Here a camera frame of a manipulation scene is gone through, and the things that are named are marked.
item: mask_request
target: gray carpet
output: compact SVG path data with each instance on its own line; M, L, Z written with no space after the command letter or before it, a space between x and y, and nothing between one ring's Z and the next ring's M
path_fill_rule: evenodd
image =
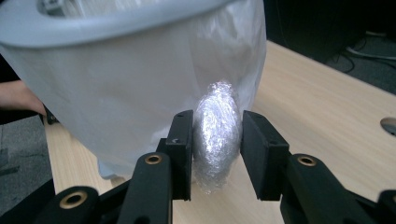
M0 216L52 178L38 116L0 125Z
M396 56L396 44L386 38L366 37L354 47L361 52ZM335 55L327 65L384 91L396 94L396 63ZM43 125L38 117L0 126L0 216L51 178Z

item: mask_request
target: screw hole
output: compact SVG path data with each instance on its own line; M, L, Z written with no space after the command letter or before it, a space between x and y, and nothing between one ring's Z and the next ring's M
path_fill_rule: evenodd
M150 165L158 164L163 160L159 155L150 155L145 158L145 162Z
M59 206L63 209L72 209L80 206L82 203L85 202L85 200L87 200L87 198L87 192L78 190L62 198Z
M317 165L317 162L310 157L301 156L297 160L300 164L305 165L305 166L316 166Z

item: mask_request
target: foil-wrapped object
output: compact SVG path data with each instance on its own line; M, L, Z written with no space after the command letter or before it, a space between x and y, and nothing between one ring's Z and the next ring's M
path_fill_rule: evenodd
M233 87L226 81L209 86L195 111L193 173L206 193L221 189L239 155L242 121Z

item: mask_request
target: light wood surface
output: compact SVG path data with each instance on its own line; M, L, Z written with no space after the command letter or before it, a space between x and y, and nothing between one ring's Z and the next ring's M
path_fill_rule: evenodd
M291 153L321 159L347 189L373 201L396 189L396 137L380 126L396 118L396 96L268 42L252 110ZM96 158L62 125L47 125L46 134L57 192L83 185L104 193L123 181L103 180ZM223 191L206 195L193 184L191 199L174 202L174 223L283 223L279 203L256 200L240 157Z

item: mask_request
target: person's arm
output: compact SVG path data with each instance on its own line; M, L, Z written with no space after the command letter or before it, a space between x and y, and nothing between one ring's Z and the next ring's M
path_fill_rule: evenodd
M21 80L0 83L1 110L32 110L45 115L41 101Z

